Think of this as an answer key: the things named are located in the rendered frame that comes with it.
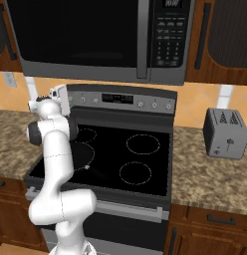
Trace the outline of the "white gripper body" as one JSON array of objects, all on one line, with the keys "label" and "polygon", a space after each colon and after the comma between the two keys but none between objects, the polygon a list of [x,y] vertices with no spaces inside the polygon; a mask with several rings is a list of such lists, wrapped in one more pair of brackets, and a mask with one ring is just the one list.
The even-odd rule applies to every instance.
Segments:
[{"label": "white gripper body", "polygon": [[58,94],[61,100],[62,115],[68,116],[70,114],[70,105],[69,105],[67,86],[60,85],[58,87]]}]

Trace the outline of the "black and steel stove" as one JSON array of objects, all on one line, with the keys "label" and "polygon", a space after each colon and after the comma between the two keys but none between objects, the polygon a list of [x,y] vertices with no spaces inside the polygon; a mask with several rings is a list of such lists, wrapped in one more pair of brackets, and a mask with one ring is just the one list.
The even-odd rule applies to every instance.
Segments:
[{"label": "black and steel stove", "polygon": [[[99,201],[169,211],[177,94],[135,87],[66,86],[70,118],[79,132],[70,142],[74,175],[60,190],[89,189]],[[44,178],[42,154],[24,177],[27,190],[34,187],[40,192]],[[37,226],[51,252],[58,243],[56,226]]]}]

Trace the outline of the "black microwave door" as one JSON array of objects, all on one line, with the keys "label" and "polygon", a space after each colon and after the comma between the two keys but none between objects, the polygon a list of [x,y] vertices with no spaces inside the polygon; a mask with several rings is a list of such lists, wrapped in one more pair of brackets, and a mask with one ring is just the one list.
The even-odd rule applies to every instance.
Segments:
[{"label": "black microwave door", "polygon": [[138,0],[5,0],[26,76],[136,82]]}]

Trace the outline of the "wooden glass-front cupboard door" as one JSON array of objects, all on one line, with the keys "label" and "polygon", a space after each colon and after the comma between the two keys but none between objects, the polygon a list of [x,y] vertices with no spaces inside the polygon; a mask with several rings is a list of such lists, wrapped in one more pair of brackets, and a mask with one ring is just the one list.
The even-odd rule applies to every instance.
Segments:
[{"label": "wooden glass-front cupboard door", "polygon": [[0,71],[22,71],[4,0],[0,0]]},{"label": "wooden glass-front cupboard door", "polygon": [[[211,3],[199,70],[194,64],[204,3]],[[195,0],[185,81],[247,86],[247,0]]]}]

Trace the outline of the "wooden drawer front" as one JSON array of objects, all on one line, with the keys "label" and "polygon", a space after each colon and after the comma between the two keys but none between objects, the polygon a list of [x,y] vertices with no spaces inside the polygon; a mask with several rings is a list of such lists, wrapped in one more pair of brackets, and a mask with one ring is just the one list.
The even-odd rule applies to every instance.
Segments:
[{"label": "wooden drawer front", "polygon": [[5,181],[5,186],[0,187],[0,192],[25,195],[27,188],[25,182],[20,179],[13,179],[0,176],[0,181]]},{"label": "wooden drawer front", "polygon": [[[229,219],[235,218],[235,225],[215,223],[207,221],[207,214],[213,217]],[[205,208],[192,207],[187,205],[172,204],[169,213],[169,219],[174,222],[186,224],[200,224],[212,228],[228,228],[232,231],[242,231],[247,233],[247,215],[217,211]]]}]

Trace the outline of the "steel microwave oven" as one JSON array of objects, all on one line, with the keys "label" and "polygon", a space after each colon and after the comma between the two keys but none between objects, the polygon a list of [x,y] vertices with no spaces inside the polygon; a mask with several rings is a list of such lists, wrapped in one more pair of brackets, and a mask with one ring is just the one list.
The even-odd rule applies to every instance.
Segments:
[{"label": "steel microwave oven", "polygon": [[147,79],[127,83],[182,85],[195,0],[149,0]]}]

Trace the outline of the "black oven door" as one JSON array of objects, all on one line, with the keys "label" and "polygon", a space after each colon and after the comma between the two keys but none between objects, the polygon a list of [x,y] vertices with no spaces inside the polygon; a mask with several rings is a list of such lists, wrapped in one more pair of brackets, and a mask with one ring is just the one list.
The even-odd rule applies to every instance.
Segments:
[{"label": "black oven door", "polygon": [[84,222],[84,232],[98,255],[163,255],[168,211],[160,222],[95,212]]}]

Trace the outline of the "silver toaster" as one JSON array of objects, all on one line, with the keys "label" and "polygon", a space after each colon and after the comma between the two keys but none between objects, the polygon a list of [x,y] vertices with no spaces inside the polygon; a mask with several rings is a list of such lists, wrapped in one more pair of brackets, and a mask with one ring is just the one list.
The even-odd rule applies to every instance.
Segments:
[{"label": "silver toaster", "polygon": [[247,127],[237,110],[208,108],[203,137],[209,156],[241,159],[247,145]]}]

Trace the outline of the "grey wall socket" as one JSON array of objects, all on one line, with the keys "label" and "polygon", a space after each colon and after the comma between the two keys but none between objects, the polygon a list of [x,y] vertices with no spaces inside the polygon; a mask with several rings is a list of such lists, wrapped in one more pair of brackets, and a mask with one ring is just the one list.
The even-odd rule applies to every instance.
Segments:
[{"label": "grey wall socket", "polygon": [[5,72],[4,73],[4,80],[6,82],[6,86],[8,88],[15,88],[16,87],[16,81],[14,78],[14,74],[12,72]]}]

